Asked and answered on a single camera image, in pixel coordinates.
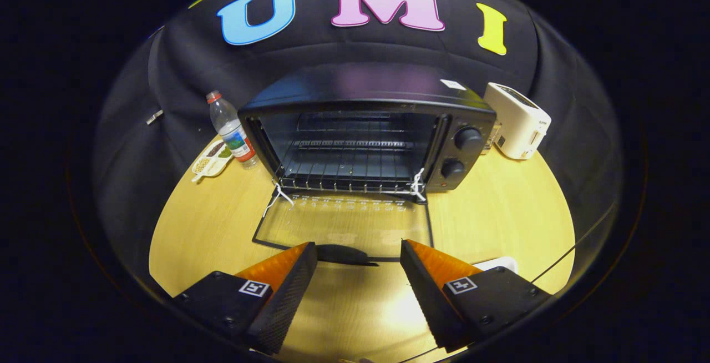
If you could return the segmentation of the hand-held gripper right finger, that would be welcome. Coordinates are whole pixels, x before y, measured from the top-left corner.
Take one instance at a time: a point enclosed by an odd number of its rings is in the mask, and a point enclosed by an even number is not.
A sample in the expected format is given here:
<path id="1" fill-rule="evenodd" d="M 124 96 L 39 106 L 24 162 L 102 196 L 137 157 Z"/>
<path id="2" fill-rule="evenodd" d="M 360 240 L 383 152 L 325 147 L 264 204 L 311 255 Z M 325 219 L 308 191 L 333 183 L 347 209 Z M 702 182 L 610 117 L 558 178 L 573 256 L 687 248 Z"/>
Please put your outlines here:
<path id="1" fill-rule="evenodd" d="M 401 242 L 400 264 L 437 347 L 447 352 L 494 337 L 551 298 L 503 265 L 482 270 L 411 239 Z"/>

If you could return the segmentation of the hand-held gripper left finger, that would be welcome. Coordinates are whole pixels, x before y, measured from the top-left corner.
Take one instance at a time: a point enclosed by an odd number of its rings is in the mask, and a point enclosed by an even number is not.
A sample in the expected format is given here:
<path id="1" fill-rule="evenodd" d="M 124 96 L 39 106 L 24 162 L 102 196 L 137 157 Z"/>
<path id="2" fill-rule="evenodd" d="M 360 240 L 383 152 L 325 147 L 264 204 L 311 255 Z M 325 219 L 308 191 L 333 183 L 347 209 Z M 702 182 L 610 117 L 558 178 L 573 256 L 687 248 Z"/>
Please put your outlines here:
<path id="1" fill-rule="evenodd" d="M 276 355 L 316 265 L 315 243 L 302 243 L 237 274 L 215 270 L 175 295 L 173 303 L 236 347 Z"/>

